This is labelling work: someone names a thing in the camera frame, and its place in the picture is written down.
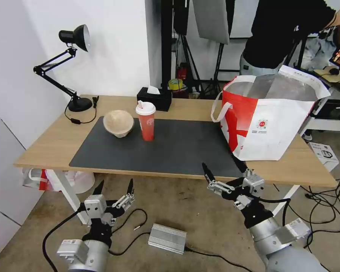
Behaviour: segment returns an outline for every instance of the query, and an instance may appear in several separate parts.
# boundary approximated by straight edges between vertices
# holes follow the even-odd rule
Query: black shirt
[[[294,30],[319,32],[334,17],[324,0],[260,0],[243,57],[260,68],[276,68],[291,51]]]

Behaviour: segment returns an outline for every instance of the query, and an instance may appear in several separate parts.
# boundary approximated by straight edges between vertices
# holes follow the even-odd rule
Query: lamp shade
[[[86,25],[80,25],[74,31],[59,31],[59,39],[64,43],[76,44],[86,52],[90,47],[90,34]]]

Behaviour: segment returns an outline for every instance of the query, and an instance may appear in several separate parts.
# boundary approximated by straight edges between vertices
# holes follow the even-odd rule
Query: logo on bag
[[[267,123],[268,123],[268,120],[264,120],[264,119],[258,120],[257,128],[258,129],[266,129]]]
[[[155,121],[155,119],[153,119],[153,118],[150,118],[149,120],[147,120],[147,124],[148,125],[152,125],[153,123],[154,123],[154,121]]]

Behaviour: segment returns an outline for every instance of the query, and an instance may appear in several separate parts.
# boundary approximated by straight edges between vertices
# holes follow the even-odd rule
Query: desk lamp
[[[79,111],[85,111],[92,107],[92,101],[88,98],[81,98],[77,95],[77,92],[59,84],[54,79],[49,77],[46,73],[53,68],[61,65],[62,63],[74,58],[76,56],[77,49],[73,46],[76,44],[80,49],[88,52],[89,46],[90,46],[90,34],[88,32],[88,28],[86,25],[80,25],[77,27],[74,31],[67,31],[67,30],[61,30],[59,31],[59,39],[66,43],[68,46],[68,49],[64,51],[63,53],[55,56],[54,58],[48,60],[47,62],[44,62],[43,64],[40,64],[38,66],[34,67],[34,73],[41,76],[45,80],[52,83],[54,86],[61,89],[63,92],[65,92],[67,95],[71,96],[71,101],[68,104],[68,109],[70,111],[79,112]],[[61,56],[65,54],[69,54],[70,56],[60,62],[52,63],[57,58],[60,58]]]

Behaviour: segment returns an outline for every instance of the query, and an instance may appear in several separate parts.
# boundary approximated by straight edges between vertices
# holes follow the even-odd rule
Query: computer mouse
[[[331,74],[331,75],[333,75],[333,76],[337,76],[338,74],[339,74],[339,69],[338,68],[331,68],[330,70],[329,70],[329,73]]]

